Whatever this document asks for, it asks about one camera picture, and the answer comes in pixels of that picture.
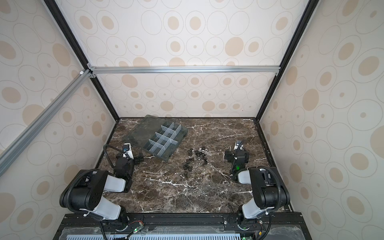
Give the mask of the clear compartment organizer box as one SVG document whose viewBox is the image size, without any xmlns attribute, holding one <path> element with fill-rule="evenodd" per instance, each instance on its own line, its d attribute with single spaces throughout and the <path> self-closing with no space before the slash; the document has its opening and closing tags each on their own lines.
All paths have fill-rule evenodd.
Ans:
<svg viewBox="0 0 384 240">
<path fill-rule="evenodd" d="M 124 142 L 168 162 L 187 134 L 188 129 L 173 120 L 147 115 Z"/>
</svg>

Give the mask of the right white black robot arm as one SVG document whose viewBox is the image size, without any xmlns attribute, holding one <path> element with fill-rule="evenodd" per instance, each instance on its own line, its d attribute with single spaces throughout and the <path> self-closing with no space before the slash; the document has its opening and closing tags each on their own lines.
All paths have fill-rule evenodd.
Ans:
<svg viewBox="0 0 384 240">
<path fill-rule="evenodd" d="M 237 222 L 260 219 L 274 213 L 290 201 L 287 187 L 275 167 L 246 167 L 250 154 L 242 146 L 226 150 L 224 159 L 231 163 L 230 177 L 239 184 L 250 185 L 253 197 L 237 211 Z"/>
</svg>

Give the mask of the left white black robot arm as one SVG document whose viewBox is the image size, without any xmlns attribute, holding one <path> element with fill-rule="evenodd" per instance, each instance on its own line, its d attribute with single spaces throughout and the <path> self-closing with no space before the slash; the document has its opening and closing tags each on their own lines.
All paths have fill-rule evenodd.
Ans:
<svg viewBox="0 0 384 240">
<path fill-rule="evenodd" d="M 59 204 L 75 214 L 126 226 L 129 218 L 125 208 L 106 199 L 103 193 L 128 193 L 133 184 L 135 166 L 144 161 L 144 155 L 139 152 L 134 156 L 130 143 L 124 143 L 121 149 L 104 145 L 103 153 L 113 172 L 80 170 L 62 192 Z"/>
</svg>

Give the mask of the pile of black screws nuts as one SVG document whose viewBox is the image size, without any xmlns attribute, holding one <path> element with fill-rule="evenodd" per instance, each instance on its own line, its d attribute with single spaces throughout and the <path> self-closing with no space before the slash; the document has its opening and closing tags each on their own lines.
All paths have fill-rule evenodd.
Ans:
<svg viewBox="0 0 384 240">
<path fill-rule="evenodd" d="M 198 167 L 205 166 L 208 164 L 208 149 L 205 146 L 202 146 L 198 149 L 189 149 L 187 151 L 188 158 L 183 164 L 182 168 L 184 171 L 191 172 L 194 168 L 195 163 Z"/>
</svg>

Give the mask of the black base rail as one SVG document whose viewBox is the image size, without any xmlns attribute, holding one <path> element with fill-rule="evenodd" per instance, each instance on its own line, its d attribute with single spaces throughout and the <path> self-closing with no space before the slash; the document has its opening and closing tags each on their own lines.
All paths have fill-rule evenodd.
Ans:
<svg viewBox="0 0 384 240">
<path fill-rule="evenodd" d="M 300 213 L 272 213 L 240 222 L 234 213 L 129 214 L 125 230 L 68 214 L 55 240 L 310 240 Z"/>
</svg>

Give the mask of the horizontal aluminium frame bar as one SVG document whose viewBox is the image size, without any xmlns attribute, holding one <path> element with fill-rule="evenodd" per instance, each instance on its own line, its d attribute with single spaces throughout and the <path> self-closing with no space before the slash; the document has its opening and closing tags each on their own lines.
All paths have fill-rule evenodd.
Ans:
<svg viewBox="0 0 384 240">
<path fill-rule="evenodd" d="M 91 67 L 95 74 L 278 73 L 279 66 Z"/>
</svg>

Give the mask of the diagonal aluminium frame bar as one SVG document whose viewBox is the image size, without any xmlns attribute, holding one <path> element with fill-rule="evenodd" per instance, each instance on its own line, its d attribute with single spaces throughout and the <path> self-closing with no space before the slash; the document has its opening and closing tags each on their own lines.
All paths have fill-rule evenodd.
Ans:
<svg viewBox="0 0 384 240">
<path fill-rule="evenodd" d="M 57 114 L 68 99 L 80 87 L 80 85 L 82 85 L 86 79 L 90 78 L 90 75 L 90 70 L 83 70 L 9 145 L 9 147 L 1 154 L 1 175 L 9 169 L 13 162 L 41 132 L 47 123 Z"/>
</svg>

